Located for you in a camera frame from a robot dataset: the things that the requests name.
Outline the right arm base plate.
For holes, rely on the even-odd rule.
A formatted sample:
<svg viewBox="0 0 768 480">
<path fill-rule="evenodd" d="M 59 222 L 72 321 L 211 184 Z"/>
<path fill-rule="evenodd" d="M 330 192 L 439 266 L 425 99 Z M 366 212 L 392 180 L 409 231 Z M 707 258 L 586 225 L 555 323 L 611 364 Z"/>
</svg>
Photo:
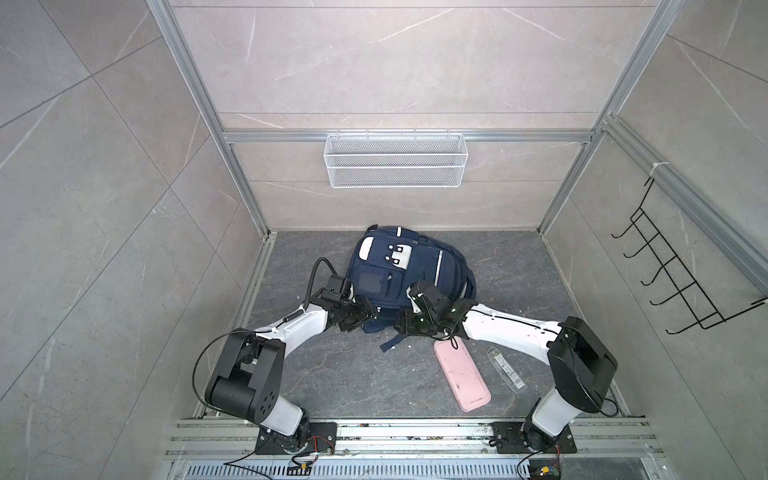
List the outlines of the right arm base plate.
<svg viewBox="0 0 768 480">
<path fill-rule="evenodd" d="M 521 421 L 493 422 L 489 445 L 499 454 L 547 453 L 575 454 L 577 447 L 569 427 L 550 437 L 536 427 L 527 428 Z"/>
</svg>

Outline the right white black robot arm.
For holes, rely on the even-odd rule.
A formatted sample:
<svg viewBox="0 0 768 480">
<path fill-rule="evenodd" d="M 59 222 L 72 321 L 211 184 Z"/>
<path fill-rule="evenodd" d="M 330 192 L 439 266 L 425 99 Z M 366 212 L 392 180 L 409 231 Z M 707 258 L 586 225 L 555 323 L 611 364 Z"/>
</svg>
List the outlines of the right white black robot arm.
<svg viewBox="0 0 768 480">
<path fill-rule="evenodd" d="M 618 362 L 584 320 L 536 320 L 466 298 L 452 300 L 428 281 L 414 283 L 406 295 L 411 308 L 395 322 L 398 333 L 453 345 L 460 338 L 490 342 L 550 367 L 554 387 L 536 402 L 521 427 L 521 441 L 529 450 L 553 447 L 580 414 L 603 412 Z"/>
</svg>

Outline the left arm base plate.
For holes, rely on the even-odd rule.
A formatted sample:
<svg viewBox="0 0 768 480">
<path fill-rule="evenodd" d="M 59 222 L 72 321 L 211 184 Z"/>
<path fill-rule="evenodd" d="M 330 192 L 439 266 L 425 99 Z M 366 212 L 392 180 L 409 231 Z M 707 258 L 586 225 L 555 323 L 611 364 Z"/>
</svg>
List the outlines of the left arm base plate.
<svg viewBox="0 0 768 480">
<path fill-rule="evenodd" d="M 261 432 L 255 445 L 257 455 L 332 453 L 335 450 L 338 424 L 335 422 L 302 423 L 292 436 Z"/>
</svg>

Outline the navy blue student backpack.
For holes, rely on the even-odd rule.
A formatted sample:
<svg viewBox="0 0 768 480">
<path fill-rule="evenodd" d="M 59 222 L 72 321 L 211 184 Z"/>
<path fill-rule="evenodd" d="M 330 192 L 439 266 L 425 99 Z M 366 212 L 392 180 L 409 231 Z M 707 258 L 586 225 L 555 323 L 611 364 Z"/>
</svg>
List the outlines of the navy blue student backpack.
<svg viewBox="0 0 768 480">
<path fill-rule="evenodd" d="M 377 311 L 362 324 L 367 334 L 395 326 L 412 308 L 407 290 L 420 281 L 452 301 L 476 298 L 474 274 L 458 249 L 400 226 L 369 227 L 355 247 L 347 278 Z"/>
</svg>

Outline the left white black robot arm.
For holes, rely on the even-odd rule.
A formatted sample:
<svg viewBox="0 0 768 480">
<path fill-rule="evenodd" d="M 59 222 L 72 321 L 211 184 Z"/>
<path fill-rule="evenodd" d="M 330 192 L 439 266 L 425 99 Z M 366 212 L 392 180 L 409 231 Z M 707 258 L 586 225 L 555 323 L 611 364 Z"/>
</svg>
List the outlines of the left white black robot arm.
<svg viewBox="0 0 768 480">
<path fill-rule="evenodd" d="M 282 449 L 297 453 L 310 441 L 310 421 L 305 409 L 280 394 L 285 359 L 334 326 L 352 331 L 377 314 L 368 298 L 356 294 L 352 281 L 320 257 L 299 307 L 268 326 L 221 334 L 224 345 L 205 388 L 197 387 L 194 366 L 192 391 L 206 409 L 257 425 Z"/>
</svg>

